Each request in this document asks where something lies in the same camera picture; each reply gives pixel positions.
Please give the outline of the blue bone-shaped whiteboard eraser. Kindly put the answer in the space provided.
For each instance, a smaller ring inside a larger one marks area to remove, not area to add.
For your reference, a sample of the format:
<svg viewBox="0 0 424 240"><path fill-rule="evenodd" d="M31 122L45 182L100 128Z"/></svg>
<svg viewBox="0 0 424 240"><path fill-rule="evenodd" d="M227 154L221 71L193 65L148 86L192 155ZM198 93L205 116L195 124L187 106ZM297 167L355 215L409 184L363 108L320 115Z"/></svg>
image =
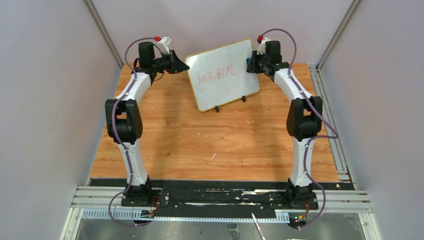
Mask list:
<svg viewBox="0 0 424 240"><path fill-rule="evenodd" d="M252 62L252 59L251 58L247 58L246 59L246 71L248 72L248 73L250 73L252 70L251 70L251 62Z"/></svg>

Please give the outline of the yellow-framed whiteboard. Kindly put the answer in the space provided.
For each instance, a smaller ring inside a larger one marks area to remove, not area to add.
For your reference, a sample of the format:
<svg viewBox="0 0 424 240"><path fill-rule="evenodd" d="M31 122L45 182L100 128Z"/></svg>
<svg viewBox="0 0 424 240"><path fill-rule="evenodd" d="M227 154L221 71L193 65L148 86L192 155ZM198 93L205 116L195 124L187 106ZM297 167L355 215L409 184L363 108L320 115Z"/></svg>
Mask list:
<svg viewBox="0 0 424 240"><path fill-rule="evenodd" d="M253 42L246 38L187 56L184 63L200 112L240 100L260 90L259 77L247 72Z"/></svg>

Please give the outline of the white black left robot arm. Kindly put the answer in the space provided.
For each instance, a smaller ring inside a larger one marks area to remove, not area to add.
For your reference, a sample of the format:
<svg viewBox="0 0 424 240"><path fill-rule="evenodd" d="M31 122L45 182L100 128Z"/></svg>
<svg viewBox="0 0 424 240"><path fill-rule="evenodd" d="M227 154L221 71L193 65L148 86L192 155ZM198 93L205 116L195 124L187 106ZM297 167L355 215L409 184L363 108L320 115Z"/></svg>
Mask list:
<svg viewBox="0 0 424 240"><path fill-rule="evenodd" d="M124 90L114 99L105 101L106 128L109 137L122 153L127 187L122 204L149 205L154 199L149 175L142 159L140 140L143 122L139 102L157 78L157 74L177 74L189 70L174 50L169 48L170 37L145 37L131 43L138 45L138 58L125 64L131 76Z"/></svg>

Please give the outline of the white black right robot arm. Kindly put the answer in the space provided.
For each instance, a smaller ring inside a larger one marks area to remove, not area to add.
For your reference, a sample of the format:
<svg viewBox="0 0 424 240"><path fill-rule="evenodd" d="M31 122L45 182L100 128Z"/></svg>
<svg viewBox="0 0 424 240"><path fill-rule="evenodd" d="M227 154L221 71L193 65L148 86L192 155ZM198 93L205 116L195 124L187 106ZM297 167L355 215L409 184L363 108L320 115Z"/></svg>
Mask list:
<svg viewBox="0 0 424 240"><path fill-rule="evenodd" d="M315 137L322 129L319 115L323 101L319 96L310 94L298 81L291 65L282 61L279 41L260 37L258 42L258 49L246 60L246 71L269 77L282 89L290 103L286 129L293 142L292 170L286 192L274 203L301 208L314 199L310 168Z"/></svg>

